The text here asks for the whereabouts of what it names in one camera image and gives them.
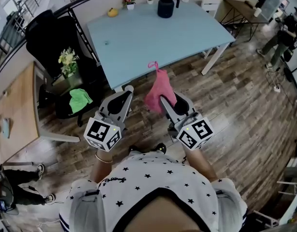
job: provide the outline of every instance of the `black office chair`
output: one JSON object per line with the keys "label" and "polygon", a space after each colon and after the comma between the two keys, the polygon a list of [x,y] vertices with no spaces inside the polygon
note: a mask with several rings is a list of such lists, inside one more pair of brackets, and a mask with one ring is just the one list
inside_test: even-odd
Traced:
{"label": "black office chair", "polygon": [[[62,64],[58,63],[59,56],[64,49],[69,47],[79,56],[77,60],[80,82],[76,86],[69,87],[67,92],[55,93],[48,89],[48,83],[40,89],[39,104],[44,106],[49,101],[56,104],[56,116],[61,119],[78,117],[78,125],[82,125],[82,114],[100,104],[103,97],[101,86],[104,73],[97,68],[95,61],[86,57],[79,44],[77,29],[74,19],[71,16],[55,18],[51,10],[44,11],[34,18],[26,28],[26,48],[44,66],[49,76],[55,81],[59,78]],[[71,96],[69,91],[74,88],[84,89],[93,100],[81,111],[72,114],[69,105]]]}

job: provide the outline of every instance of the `light blue table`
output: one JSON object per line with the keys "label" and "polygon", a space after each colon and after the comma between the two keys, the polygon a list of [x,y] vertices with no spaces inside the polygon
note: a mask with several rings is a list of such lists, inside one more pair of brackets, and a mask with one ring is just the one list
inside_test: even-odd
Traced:
{"label": "light blue table", "polygon": [[134,10],[122,9],[119,15],[99,17],[88,23],[97,55],[112,89],[140,77],[154,68],[219,46],[202,71],[206,74],[227,46],[232,35],[195,3],[180,3],[171,18],[157,15],[157,3],[136,4]]}

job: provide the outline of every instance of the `white sneaker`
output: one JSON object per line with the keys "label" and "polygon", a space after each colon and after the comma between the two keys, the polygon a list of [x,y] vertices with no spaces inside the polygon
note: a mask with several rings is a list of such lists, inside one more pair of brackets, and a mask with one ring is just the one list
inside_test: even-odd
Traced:
{"label": "white sneaker", "polygon": [[39,175],[39,180],[42,179],[42,174],[44,173],[45,171],[45,166],[43,164],[40,164],[37,168],[37,173]]}
{"label": "white sneaker", "polygon": [[265,67],[266,67],[268,70],[273,69],[273,66],[272,66],[271,63],[267,63],[267,64],[265,65]]}
{"label": "white sneaker", "polygon": [[261,49],[257,49],[257,50],[256,50],[256,52],[257,52],[258,54],[260,54],[261,56],[263,56],[263,57],[264,57],[264,54],[263,54],[263,52],[262,52],[262,50],[261,50]]}
{"label": "white sneaker", "polygon": [[44,198],[44,201],[46,204],[50,204],[50,203],[53,203],[54,201],[56,200],[56,196],[55,194],[49,194],[47,195],[45,198]]}

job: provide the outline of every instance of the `white shirt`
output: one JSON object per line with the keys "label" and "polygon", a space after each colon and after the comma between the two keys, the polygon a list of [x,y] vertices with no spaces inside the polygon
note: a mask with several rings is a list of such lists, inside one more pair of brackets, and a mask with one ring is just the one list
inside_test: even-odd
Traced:
{"label": "white shirt", "polygon": [[61,211],[65,231],[123,231],[158,196],[171,198],[204,232],[238,232],[246,203],[229,179],[212,183],[161,152],[131,156],[96,184],[77,180]]}

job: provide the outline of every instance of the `bracelet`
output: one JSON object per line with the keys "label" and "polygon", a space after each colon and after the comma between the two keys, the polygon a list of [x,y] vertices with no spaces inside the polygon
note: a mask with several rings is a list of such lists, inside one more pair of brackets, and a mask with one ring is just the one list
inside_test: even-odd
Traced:
{"label": "bracelet", "polygon": [[104,161],[104,160],[102,160],[100,157],[97,156],[97,151],[96,151],[96,153],[95,153],[95,157],[96,157],[99,161],[102,161],[102,162],[104,162],[104,163],[112,163],[112,162],[113,162],[113,160],[111,160],[111,161]]}

